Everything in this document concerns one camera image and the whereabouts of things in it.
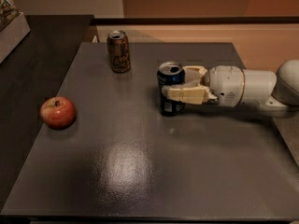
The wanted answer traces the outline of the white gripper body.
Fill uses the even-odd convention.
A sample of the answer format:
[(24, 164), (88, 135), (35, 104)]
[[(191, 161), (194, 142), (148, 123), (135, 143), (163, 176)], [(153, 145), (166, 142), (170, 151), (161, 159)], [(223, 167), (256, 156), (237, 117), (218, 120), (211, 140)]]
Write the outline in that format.
[(207, 71), (205, 85), (218, 98), (219, 106), (235, 107), (243, 95), (244, 73), (235, 66), (219, 65)]

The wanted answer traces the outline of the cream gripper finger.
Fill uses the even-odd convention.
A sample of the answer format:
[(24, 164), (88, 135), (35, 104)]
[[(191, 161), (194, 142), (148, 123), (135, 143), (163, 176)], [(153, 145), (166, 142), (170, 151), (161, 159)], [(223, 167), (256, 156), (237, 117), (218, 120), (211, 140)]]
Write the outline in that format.
[(199, 65), (187, 65), (183, 67), (185, 72), (185, 82), (196, 81), (199, 84), (203, 84), (205, 80), (205, 74), (207, 70), (204, 66)]
[(218, 100), (218, 97), (210, 92), (209, 87), (203, 85), (193, 87), (183, 85), (163, 86), (162, 94), (169, 100), (191, 105), (201, 105)]

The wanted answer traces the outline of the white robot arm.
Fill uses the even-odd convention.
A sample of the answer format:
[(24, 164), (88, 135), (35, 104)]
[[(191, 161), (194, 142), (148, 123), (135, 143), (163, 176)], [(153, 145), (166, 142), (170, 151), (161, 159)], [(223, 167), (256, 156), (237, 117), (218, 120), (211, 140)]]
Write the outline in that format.
[(247, 105), (272, 117), (288, 117), (299, 108), (298, 60), (283, 63), (276, 72), (169, 61), (159, 66), (157, 78), (166, 114), (176, 114), (186, 104)]

